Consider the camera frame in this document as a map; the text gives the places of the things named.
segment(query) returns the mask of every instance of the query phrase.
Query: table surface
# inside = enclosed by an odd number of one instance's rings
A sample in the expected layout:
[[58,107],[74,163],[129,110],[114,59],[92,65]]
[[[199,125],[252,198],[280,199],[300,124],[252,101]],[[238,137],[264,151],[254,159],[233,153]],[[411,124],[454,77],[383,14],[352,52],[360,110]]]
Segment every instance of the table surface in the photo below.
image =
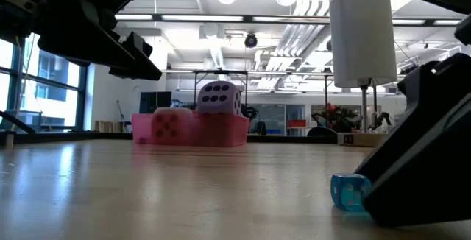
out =
[[470,222],[384,229],[335,209],[331,175],[369,151],[19,145],[0,150],[0,239],[471,239]]

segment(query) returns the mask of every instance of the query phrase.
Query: lamp shade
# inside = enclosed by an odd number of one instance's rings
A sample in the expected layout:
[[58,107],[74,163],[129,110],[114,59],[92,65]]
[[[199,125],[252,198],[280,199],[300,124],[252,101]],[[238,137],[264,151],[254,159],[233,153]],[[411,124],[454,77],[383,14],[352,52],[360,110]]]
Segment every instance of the lamp shade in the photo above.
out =
[[330,28],[336,87],[397,80],[390,0],[332,0]]

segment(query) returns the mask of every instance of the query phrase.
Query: translucent blue dice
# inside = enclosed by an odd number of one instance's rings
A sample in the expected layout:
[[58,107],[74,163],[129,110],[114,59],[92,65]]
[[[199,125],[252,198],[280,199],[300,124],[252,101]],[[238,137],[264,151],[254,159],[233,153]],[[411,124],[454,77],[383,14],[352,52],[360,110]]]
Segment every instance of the translucent blue dice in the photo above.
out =
[[345,211],[364,211],[361,201],[370,189],[371,182],[359,174],[335,174],[330,180],[333,203]]

